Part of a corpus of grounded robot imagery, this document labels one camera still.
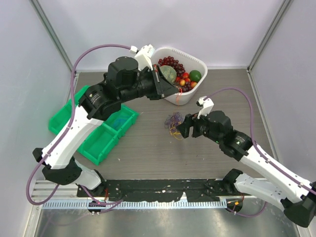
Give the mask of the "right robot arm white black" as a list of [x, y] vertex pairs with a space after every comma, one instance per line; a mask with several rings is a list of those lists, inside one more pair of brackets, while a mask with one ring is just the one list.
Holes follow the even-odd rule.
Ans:
[[225, 193], [256, 196], [284, 212], [296, 225], [306, 228], [316, 215], [316, 184], [287, 169], [269, 156], [251, 137], [233, 128], [222, 111], [203, 116], [187, 114], [177, 126], [183, 138], [204, 136], [218, 144], [227, 156], [251, 167], [266, 181], [232, 169], [223, 179]]

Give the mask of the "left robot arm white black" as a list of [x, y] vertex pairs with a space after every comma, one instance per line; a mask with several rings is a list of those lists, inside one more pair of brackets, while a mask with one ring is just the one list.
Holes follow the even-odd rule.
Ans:
[[159, 100], [177, 92], [158, 65], [140, 70], [134, 58], [116, 59], [108, 66], [104, 80], [90, 86], [80, 97], [68, 123], [54, 140], [42, 149], [34, 149], [44, 177], [59, 185], [84, 186], [94, 197], [100, 197], [105, 191], [101, 175], [76, 161], [74, 152], [91, 132], [121, 109], [122, 103], [144, 96]]

